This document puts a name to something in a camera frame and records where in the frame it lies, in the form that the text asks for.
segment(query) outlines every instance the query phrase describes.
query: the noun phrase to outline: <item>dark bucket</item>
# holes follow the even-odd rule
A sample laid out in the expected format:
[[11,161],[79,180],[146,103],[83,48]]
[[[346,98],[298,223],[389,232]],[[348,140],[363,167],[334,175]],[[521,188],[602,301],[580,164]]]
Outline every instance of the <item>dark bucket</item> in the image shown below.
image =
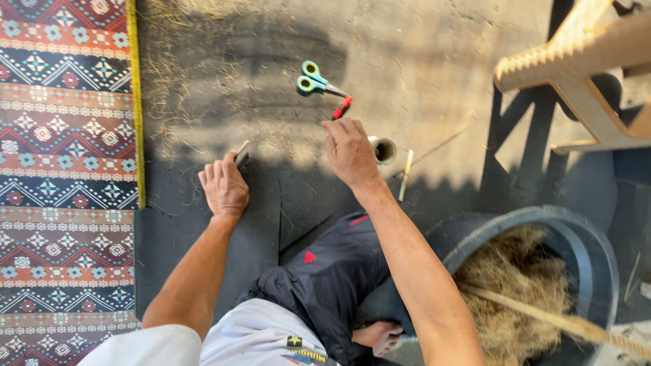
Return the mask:
[[[619,275],[615,254],[606,235],[586,218],[559,206],[534,206],[505,215],[462,214],[434,225],[425,238],[453,274],[477,248],[490,238],[512,227],[533,223],[545,227],[543,245],[566,263],[573,279],[570,292],[577,299],[575,314],[605,329],[615,321],[619,293]],[[393,319],[407,333],[413,326],[392,280],[371,293],[362,303],[355,323]],[[600,347],[578,345],[563,337],[555,352],[531,362],[531,365],[591,365]]]

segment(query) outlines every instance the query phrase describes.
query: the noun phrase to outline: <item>fiber pile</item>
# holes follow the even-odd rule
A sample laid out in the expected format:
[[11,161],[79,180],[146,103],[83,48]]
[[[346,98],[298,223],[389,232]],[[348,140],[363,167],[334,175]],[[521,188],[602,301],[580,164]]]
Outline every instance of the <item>fiber pile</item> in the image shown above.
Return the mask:
[[[555,314],[566,314],[568,295],[565,262],[544,253],[545,230],[522,225],[486,242],[457,270],[457,285],[494,291]],[[549,324],[462,292],[475,320],[489,366],[520,366],[554,350],[561,340]]]

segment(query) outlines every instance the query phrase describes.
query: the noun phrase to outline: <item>hand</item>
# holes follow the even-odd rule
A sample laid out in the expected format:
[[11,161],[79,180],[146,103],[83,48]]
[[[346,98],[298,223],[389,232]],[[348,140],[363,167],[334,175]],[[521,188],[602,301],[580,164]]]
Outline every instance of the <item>hand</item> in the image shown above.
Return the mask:
[[208,207],[215,216],[239,218],[249,204],[249,186],[235,166],[235,157],[235,150],[231,150],[224,160],[206,164],[204,171],[199,172]]
[[361,122],[344,117],[325,120],[321,126],[327,130],[325,153],[328,163],[355,195],[384,182]]

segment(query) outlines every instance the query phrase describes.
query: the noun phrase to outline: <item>yellow tape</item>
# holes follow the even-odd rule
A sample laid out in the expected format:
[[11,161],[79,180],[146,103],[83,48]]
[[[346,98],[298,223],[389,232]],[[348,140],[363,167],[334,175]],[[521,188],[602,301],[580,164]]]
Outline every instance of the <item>yellow tape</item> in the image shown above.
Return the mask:
[[135,1],[126,0],[126,23],[131,49],[131,88],[133,94],[133,129],[135,130],[135,162],[138,176],[138,208],[147,207],[145,196],[145,150],[143,146],[143,101],[140,84],[140,53],[138,48],[138,18]]

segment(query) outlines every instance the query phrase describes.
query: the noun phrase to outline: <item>leg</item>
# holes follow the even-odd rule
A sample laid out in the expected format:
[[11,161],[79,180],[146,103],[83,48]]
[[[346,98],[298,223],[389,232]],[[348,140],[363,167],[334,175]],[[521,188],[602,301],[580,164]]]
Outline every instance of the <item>leg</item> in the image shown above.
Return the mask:
[[364,298],[389,277],[389,267],[368,216],[337,221],[285,268],[263,275],[238,298],[264,298],[295,313],[319,336],[328,355],[351,365],[353,316]]

